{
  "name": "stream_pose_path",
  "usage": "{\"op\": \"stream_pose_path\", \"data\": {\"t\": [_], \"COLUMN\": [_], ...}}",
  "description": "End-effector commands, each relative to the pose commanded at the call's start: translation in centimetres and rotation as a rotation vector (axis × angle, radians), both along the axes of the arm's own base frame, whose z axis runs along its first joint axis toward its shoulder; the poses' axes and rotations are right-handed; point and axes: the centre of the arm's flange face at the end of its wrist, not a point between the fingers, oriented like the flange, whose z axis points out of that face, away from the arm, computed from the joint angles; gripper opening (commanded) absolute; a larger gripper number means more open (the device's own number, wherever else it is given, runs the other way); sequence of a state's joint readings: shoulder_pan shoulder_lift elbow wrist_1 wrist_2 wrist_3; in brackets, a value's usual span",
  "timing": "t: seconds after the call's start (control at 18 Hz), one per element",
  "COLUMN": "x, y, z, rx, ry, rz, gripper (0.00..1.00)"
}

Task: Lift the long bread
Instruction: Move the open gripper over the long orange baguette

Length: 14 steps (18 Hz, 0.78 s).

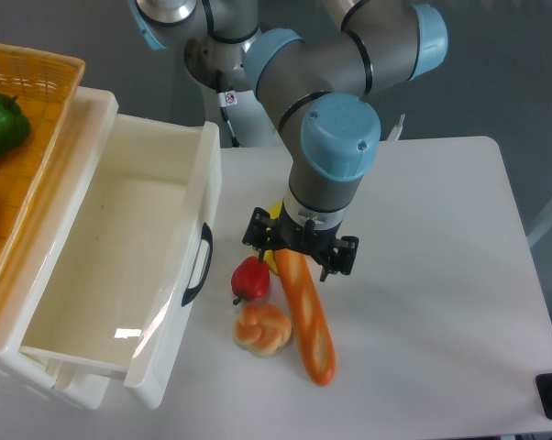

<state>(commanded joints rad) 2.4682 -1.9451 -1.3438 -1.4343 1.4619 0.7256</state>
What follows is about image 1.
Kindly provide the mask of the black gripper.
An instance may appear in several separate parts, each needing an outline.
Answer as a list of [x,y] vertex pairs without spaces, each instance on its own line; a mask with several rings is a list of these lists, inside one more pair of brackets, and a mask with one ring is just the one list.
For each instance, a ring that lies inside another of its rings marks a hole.
[[320,281],[329,274],[350,275],[358,253],[359,239],[356,236],[337,237],[339,225],[318,229],[313,219],[297,224],[284,209],[276,220],[270,219],[268,211],[256,207],[248,222],[242,243],[253,247],[258,261],[264,261],[266,250],[273,252],[289,249],[310,256],[320,265]]

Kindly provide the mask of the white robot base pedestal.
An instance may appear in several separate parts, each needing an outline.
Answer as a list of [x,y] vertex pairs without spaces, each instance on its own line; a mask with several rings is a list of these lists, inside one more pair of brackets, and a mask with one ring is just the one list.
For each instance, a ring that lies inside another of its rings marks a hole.
[[185,67],[202,94],[205,119],[218,125],[224,149],[282,145],[243,69],[248,49],[260,34],[235,43],[192,38],[184,49]]

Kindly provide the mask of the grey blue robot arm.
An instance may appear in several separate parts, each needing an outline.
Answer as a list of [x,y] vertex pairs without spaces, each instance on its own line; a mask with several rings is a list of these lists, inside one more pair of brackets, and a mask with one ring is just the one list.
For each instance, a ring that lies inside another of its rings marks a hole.
[[352,271],[359,241],[338,229],[381,138],[366,97],[439,66],[447,26],[427,4],[329,1],[338,35],[319,44],[259,20],[256,1],[132,1],[153,50],[186,35],[183,60],[225,147],[281,141],[293,159],[282,212],[256,208],[243,237],[259,253],[288,248],[324,275]]

